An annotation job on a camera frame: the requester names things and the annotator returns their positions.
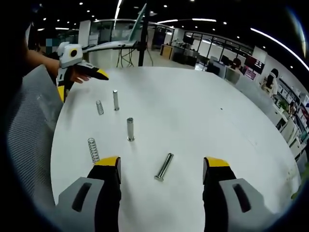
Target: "computer monitor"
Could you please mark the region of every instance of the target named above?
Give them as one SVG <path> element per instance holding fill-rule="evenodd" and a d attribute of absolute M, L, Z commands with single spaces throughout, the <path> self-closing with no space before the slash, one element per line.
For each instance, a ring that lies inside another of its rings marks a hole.
<path fill-rule="evenodd" d="M 192 45 L 192 44 L 193 44 L 193 41 L 194 41 L 193 38 L 184 35 L 184 37 L 183 37 L 183 42 L 184 42 L 184 43 L 186 43 L 186 44 L 191 44 L 191 45 Z"/>
<path fill-rule="evenodd" d="M 224 65 L 226 65 L 226 66 L 229 66 L 229 65 L 230 65 L 230 59 L 229 59 L 227 56 L 225 56 L 225 55 L 223 55 L 223 56 L 221 57 L 221 62 L 222 62 Z"/>
<path fill-rule="evenodd" d="M 261 61 L 257 60 L 256 58 L 248 55 L 245 61 L 245 66 L 248 66 L 253 71 L 256 71 L 258 74 L 262 74 L 265 64 L 263 64 Z"/>

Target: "black pole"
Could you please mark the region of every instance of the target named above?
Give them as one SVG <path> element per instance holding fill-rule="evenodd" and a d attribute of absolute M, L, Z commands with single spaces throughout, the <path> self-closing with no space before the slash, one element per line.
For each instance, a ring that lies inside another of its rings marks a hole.
<path fill-rule="evenodd" d="M 221 52 L 221 54 L 220 54 L 220 59 L 219 59 L 219 61 L 220 61 L 221 58 L 222 58 L 223 51 L 224 51 L 224 48 L 225 48 L 225 44 L 226 44 L 226 40 L 224 40 L 224 44 L 223 44 L 222 52 Z"/>
<path fill-rule="evenodd" d="M 199 40 L 197 51 L 199 51 L 199 47 L 201 46 L 201 42 L 202 42 L 202 39 L 203 39 L 203 35 L 202 34 L 200 34 L 200 35 L 201 35 L 201 39 Z"/>
<path fill-rule="evenodd" d="M 141 29 L 141 36 L 140 36 L 140 57 L 139 57 L 139 66 L 143 66 L 144 63 L 144 54 L 146 50 L 146 36 L 148 33 L 148 21 L 149 21 L 149 13 L 150 13 L 150 1 L 146 0 L 146 9 L 145 9 L 145 17 L 143 20 L 143 27 Z"/>
<path fill-rule="evenodd" d="M 172 38 L 170 39 L 169 45 L 172 45 L 175 29 L 173 29 Z"/>
<path fill-rule="evenodd" d="M 238 51 L 236 53 L 236 58 L 238 58 L 238 53 L 240 52 L 240 45 L 238 45 Z"/>
<path fill-rule="evenodd" d="M 209 50 L 208 50 L 206 58 L 208 58 L 209 52 L 211 51 L 212 42 L 213 42 L 213 37 L 211 38 L 211 45 L 209 46 Z"/>

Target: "metal rod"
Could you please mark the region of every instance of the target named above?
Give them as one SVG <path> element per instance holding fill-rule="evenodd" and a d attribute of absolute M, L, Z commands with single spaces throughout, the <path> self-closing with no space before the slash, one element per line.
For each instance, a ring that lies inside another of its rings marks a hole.
<path fill-rule="evenodd" d="M 168 166 L 169 166 L 169 164 L 170 164 L 170 162 L 171 162 L 173 156 L 174 156 L 174 154 L 172 154 L 172 153 L 169 153 L 169 154 L 168 154 L 168 156 L 167 156 L 165 162 L 163 163 L 163 165 L 162 165 L 162 167 L 161 167 L 159 173 L 158 173 L 157 175 L 154 176 L 154 178 L 155 178 L 156 180 L 158 180 L 158 181 L 163 181 L 163 180 L 164 180 L 163 177 L 164 177 L 164 175 L 165 175 L 165 172 L 166 172 L 166 170 L 167 170 L 167 168 L 168 168 Z"/>
<path fill-rule="evenodd" d="M 103 110 L 103 106 L 102 106 L 102 103 L 101 103 L 101 101 L 97 101 L 97 110 L 98 110 L 98 114 L 99 115 L 102 115 L 102 114 L 104 114 L 104 110 Z"/>
<path fill-rule="evenodd" d="M 127 139 L 132 142 L 134 138 L 134 125 L 133 125 L 133 118 L 129 117 L 126 120 L 126 125 L 127 125 Z"/>
<path fill-rule="evenodd" d="M 145 9 L 145 17 L 143 20 L 143 26 L 141 29 L 141 35 L 140 35 L 140 56 L 139 56 L 139 66 L 143 66 L 144 64 L 144 54 L 145 50 L 147 48 L 147 29 L 148 29 L 148 21 L 149 21 L 149 13 L 150 13 L 150 2 L 151 0 L 146 0 L 146 9 Z"/>
<path fill-rule="evenodd" d="M 118 111 L 119 110 L 119 102 L 118 102 L 118 91 L 114 90 L 112 92 L 112 95 L 114 97 L 114 110 Z"/>

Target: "potted plant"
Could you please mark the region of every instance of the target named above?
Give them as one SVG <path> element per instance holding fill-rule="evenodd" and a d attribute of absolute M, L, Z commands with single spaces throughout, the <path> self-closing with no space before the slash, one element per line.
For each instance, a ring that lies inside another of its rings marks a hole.
<path fill-rule="evenodd" d="M 283 111 L 286 111 L 286 112 L 289 111 L 289 105 L 286 101 L 280 101 L 279 102 L 279 108 L 281 110 L 281 113 L 283 113 Z"/>

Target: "person's arm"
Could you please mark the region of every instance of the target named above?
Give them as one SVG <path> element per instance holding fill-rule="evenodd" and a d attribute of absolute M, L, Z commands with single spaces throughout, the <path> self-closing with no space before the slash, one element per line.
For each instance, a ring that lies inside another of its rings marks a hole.
<path fill-rule="evenodd" d="M 59 60 L 48 58 L 36 51 L 28 50 L 26 54 L 26 62 L 32 68 L 35 68 L 41 64 L 45 65 L 48 72 L 53 78 L 57 78 L 59 66 Z"/>
<path fill-rule="evenodd" d="M 57 78 L 58 69 L 60 68 L 59 60 L 48 58 L 36 51 L 29 50 L 25 40 L 25 50 L 26 50 L 26 63 L 35 68 L 41 64 L 45 65 L 48 72 L 53 76 L 53 78 Z M 78 74 L 75 70 L 73 70 L 72 76 L 70 78 L 71 81 L 82 83 L 84 81 L 88 81 L 89 78 L 85 75 Z"/>

